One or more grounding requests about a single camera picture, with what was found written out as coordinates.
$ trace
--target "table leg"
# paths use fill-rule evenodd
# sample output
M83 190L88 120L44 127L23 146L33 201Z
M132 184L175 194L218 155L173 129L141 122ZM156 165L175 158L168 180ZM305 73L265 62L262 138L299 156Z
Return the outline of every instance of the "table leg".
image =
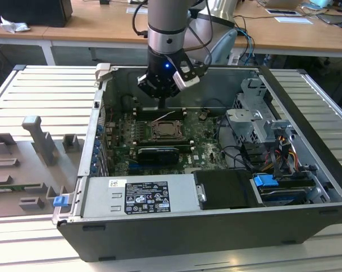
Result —
M49 66L55 66L56 63L52 52L52 43L50 41L44 40L41 42L40 46L45 56L46 64L48 64Z
M97 61L98 58L97 58L96 49L95 49L94 47L89 47L88 49L89 49L89 51L91 52L92 60L93 60L93 61Z

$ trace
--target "wooden desk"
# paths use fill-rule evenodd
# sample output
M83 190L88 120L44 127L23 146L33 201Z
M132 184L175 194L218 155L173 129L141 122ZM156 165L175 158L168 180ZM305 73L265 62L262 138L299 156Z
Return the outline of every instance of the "wooden desk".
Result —
M328 13L341 15L336 11ZM271 16L263 7L258 7L255 1L245 1L234 14L254 18ZM245 20L249 34L255 40L256 53L271 49L276 50L276 54L284 50L293 51L296 55L304 52L306 56L342 53L342 28L328 25L316 17L308 18L313 24L279 23L275 18ZM243 27L242 18L236 18L236 22Z
M147 40L132 30L132 14L126 13L127 4L72 0L72 7L73 15L66 27L31 27L29 32L16 34L0 29L0 44L39 45L48 65L55 65L52 46L147 48ZM256 1L245 1L234 14L271 16ZM279 23L275 18L246 19L247 30L255 40L255 53L342 57L342 28L317 18L309 20L312 25ZM242 18L236 18L236 22L243 27ZM147 29L147 15L139 14L136 25L139 30ZM246 39L238 37L235 49L245 46Z
M73 15L66 27L49 27L44 39L147 44L147 39L133 32L127 4L100 5L99 1L72 0L72 7ZM147 29L147 15L138 14L136 25L138 29Z
M29 31L17 32L15 34L6 32L0 27L0 38L15 38L15 39L42 39L44 32L48 27L33 26Z

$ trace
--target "blue latch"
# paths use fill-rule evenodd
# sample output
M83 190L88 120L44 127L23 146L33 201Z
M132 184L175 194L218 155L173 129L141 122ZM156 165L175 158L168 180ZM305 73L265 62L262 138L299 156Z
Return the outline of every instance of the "blue latch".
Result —
M68 206L69 195L60 195L55 197L53 206L54 207L67 207Z
M273 175L257 175L254 178L257 187L259 186L278 186L279 183L273 178Z

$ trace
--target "black cable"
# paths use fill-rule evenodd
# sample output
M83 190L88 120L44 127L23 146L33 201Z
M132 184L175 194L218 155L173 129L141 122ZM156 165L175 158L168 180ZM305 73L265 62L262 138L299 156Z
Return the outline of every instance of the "black cable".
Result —
M321 12L321 13L317 13L317 14L306 14L306 15L302 15L302 16L297 16L297 18L303 18L303 17L311 17L311 16L315 16L315 15L322 15L322 14L326 14L326 12L328 12L329 10L326 10L325 12ZM296 18L295 15L275 15L275 16L260 16L260 17L248 17L248 16L243 16L243 15L235 15L233 16L233 18L237 18L237 17L241 17L244 19L267 19L267 18L275 18L275 17L291 17L291 18Z
M243 53L241 54L241 56L240 56L240 59L242 59L244 56L245 56L245 54L246 54L246 52L247 52L247 50L248 50L248 48L249 48L249 39L251 40L251 42L252 42L252 47L251 47L251 52L250 52L250 55L252 56L253 54L254 54L254 50L255 50L255 40L254 40L254 38L252 37L252 36L250 36L249 35L249 33L248 33L248 30L247 30L247 27L246 27L246 21L245 21L245 18L242 16L241 17L242 19L243 19L243 23L244 23L244 29L245 29L245 34L246 34L246 36L245 36L245 39L246 39L246 48L245 48L245 50L243 51Z
M125 104L123 103L123 98L125 97L130 97L133 99L134 95L130 94L130 93L125 93L124 95L121 95L120 100L121 100L121 108L124 109Z
M207 99L207 100L203 103L203 105L202 105L201 108L202 108L202 109L206 108L206 105L207 105L207 103L208 103L209 101L217 101L217 102L219 102L220 105L222 105L225 109L228 109L228 107L227 107L220 99L215 98L215 97L212 97L212 98Z
M335 96L335 94L337 93L337 91L339 90L339 88L341 87L341 85L342 85L342 79L340 80L339 84L337 85L337 87L336 87L335 90L333 91L332 97Z
M133 13L133 16L132 16L132 28L133 28L133 31L138 35L138 36L143 36L144 38L147 38L147 30L144 30L144 31L138 31L136 29L136 16L137 16L137 13L138 11L140 10L140 8L142 6L144 6L146 3L148 2L148 0L143 0L136 8L135 12Z
M229 158L231 158L231 159L233 159L233 160L236 160L237 162L241 163L242 165L244 165L244 166L246 167L244 161L237 159L236 156L233 156L233 155L231 155L231 154L229 154L229 153L227 153L227 152L225 151L226 148L232 147L232 146L222 147L221 144L220 144L220 129L221 129L221 125L223 124L224 119L228 119L228 118L226 117L226 115L224 115L224 116L222 117L222 119L220 120L220 123L219 123L219 125L218 125L218 127L217 127L217 133L216 133L216 134L217 134L217 136L216 136L217 144L220 146L220 149L222 150L222 152L223 152L226 156L228 156Z
M188 26L189 30L191 31L192 34L194 34L195 38L199 41L199 43L203 46L203 48L206 50L208 56L209 56L209 61L208 64L206 64L206 70L209 69L211 63L212 63L212 54L208 47L203 43L203 41L200 39L200 37L196 34L196 32L193 30L191 26Z
M195 50L203 49L203 48L207 47L212 42L212 39L214 37L214 30L213 30L213 26L212 26L211 11L210 11L210 7L209 7L208 1L206 1L206 8L207 8L207 12L208 12L208 15L209 15L211 37L210 37L210 39L208 40L207 43L205 43L205 44L202 43L201 46L194 46L194 47L186 48L186 49L184 49L185 52L190 52L190 51L195 51Z

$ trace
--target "slotted metal surface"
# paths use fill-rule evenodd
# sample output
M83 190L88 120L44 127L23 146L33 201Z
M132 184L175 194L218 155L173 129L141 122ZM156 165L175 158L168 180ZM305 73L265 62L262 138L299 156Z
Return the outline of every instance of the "slotted metal surface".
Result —
M75 133L85 138L97 88L95 67L27 66L15 72L0 96L0 133L32 140L22 128L25 116L39 115L53 139Z
M288 86L284 89L290 98L342 165L342 114L338 106L308 76L293 70L272 70L272 73L282 86ZM280 117L287 119L277 101L272 104Z

